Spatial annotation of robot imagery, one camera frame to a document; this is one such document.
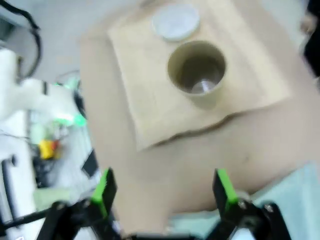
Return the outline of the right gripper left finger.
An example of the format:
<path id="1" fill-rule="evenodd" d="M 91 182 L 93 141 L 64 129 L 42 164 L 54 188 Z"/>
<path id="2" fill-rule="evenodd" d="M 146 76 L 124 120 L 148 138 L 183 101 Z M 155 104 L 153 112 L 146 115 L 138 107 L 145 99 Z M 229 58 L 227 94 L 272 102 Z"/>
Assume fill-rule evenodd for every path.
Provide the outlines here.
<path id="1" fill-rule="evenodd" d="M 116 192 L 114 172 L 109 168 L 90 197 L 72 205 L 63 201 L 52 204 L 42 225 L 42 239 L 73 240 L 79 230 L 91 228 L 98 240 L 120 240 L 110 220 Z"/>

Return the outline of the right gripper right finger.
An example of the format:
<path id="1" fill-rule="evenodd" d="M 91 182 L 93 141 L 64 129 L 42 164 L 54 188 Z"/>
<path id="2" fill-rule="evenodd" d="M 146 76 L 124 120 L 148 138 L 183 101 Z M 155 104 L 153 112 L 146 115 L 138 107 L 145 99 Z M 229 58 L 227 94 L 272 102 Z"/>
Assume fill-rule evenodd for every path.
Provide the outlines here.
<path id="1" fill-rule="evenodd" d="M 232 240 L 242 230 L 253 240 L 291 239 L 279 206 L 265 202 L 258 207 L 240 197 L 224 168 L 215 169 L 212 190 L 220 221 L 207 235 L 208 240 Z"/>

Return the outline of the person's right hand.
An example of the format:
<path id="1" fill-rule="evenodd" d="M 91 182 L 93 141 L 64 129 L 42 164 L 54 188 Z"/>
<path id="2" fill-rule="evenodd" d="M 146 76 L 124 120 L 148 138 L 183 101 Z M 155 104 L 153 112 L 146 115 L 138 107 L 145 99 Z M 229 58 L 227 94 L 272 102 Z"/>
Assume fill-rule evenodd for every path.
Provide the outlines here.
<path id="1" fill-rule="evenodd" d="M 316 23 L 317 23 L 317 18 L 313 14 L 306 12 L 300 22 L 300 30 L 304 34 L 310 35 L 314 32 Z"/>

